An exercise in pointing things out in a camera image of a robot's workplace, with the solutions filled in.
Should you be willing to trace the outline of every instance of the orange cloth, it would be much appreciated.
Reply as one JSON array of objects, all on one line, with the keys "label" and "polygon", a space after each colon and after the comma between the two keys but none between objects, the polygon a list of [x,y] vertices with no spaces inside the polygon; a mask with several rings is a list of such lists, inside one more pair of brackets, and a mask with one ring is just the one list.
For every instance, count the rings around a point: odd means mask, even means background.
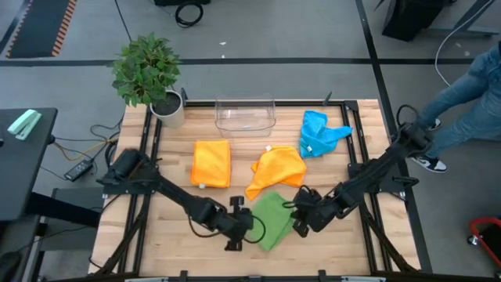
[{"label": "orange cloth", "polygon": [[191,170],[191,183],[194,186],[228,188],[230,171],[228,140],[195,142]]},{"label": "orange cloth", "polygon": [[306,164],[293,146],[273,146],[252,165],[252,170],[255,172],[254,179],[245,189],[250,200],[255,199],[264,188],[276,183],[301,186],[305,179]]}]

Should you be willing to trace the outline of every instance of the jeans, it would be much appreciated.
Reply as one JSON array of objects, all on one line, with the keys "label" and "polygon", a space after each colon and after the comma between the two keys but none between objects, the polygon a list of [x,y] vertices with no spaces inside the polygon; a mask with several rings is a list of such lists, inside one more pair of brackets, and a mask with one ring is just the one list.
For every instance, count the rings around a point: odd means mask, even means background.
[{"label": "jeans", "polygon": [[471,138],[501,134],[501,55],[499,46],[478,56],[467,74],[441,91],[422,111],[419,125],[429,128],[435,118],[456,105],[480,98],[471,110],[434,136],[427,157],[438,157]]}]

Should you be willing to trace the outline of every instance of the wooden tabletop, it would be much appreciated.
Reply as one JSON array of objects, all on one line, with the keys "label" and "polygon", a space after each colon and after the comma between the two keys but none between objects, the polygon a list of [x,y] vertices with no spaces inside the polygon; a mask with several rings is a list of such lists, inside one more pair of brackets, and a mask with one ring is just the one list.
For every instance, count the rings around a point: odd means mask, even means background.
[{"label": "wooden tabletop", "polygon": [[[379,157],[388,146],[379,104],[375,99],[359,101],[359,112],[370,157]],[[145,107],[127,108],[122,125],[116,156],[125,148],[139,147]],[[305,110],[328,114],[328,126],[342,126],[340,107],[277,107],[276,125],[269,137],[230,139],[232,156],[231,186],[228,189],[201,190],[190,184],[193,147],[196,140],[220,140],[214,125],[214,108],[186,108],[186,122],[178,129],[163,128],[160,138],[159,161],[162,175],[189,193],[212,197],[229,206],[231,196],[243,195],[254,173],[251,165],[268,145],[298,146],[300,128]],[[149,146],[153,135],[152,120]],[[354,136],[357,158],[362,161],[358,138]],[[339,141],[334,152],[305,160],[305,185],[321,194],[339,182],[348,179],[348,147],[345,139]],[[275,190],[287,200],[297,188],[277,184],[266,190]],[[420,268],[413,235],[403,201],[388,194],[378,195],[386,234],[408,262]],[[246,199],[251,207],[254,201]],[[104,212],[92,254],[92,261],[102,265],[121,241],[127,216],[129,196],[123,195]],[[195,226],[199,233],[206,233]],[[189,228],[185,212],[168,198],[156,193],[152,197],[142,256],[141,276],[178,276],[188,270],[190,276],[314,276],[319,269],[328,275],[367,275],[369,267],[362,235],[359,211],[356,209],[345,219],[333,220],[322,232],[310,232],[301,238],[290,233],[270,252],[257,245],[243,243],[241,252],[224,251],[226,237],[199,238]],[[379,244],[373,236],[379,269],[383,269]],[[128,269],[132,268],[135,245],[129,252]]]}]

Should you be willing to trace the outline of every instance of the black and white sneaker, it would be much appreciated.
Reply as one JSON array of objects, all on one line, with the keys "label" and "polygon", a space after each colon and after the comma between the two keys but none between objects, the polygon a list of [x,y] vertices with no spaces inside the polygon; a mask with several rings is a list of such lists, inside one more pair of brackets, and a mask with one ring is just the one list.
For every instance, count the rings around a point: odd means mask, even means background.
[{"label": "black and white sneaker", "polygon": [[440,161],[437,157],[431,158],[427,156],[411,157],[411,160],[415,161],[418,165],[429,170],[430,172],[444,173],[447,172],[447,165]]},{"label": "black and white sneaker", "polygon": [[442,121],[438,118],[435,118],[435,123],[428,128],[428,131],[434,131],[442,126]]}]

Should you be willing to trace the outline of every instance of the green cloth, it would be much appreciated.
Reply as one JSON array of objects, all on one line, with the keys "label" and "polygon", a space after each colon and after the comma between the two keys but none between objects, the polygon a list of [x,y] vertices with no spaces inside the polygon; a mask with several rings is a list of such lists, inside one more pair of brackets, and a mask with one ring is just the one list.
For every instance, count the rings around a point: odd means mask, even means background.
[{"label": "green cloth", "polygon": [[[252,215],[258,217],[266,226],[265,237],[258,243],[265,251],[275,247],[290,231],[293,219],[291,210],[282,207],[285,200],[275,191],[269,191],[252,208]],[[263,225],[254,219],[254,228],[247,234],[249,240],[258,240],[263,235]]]}]

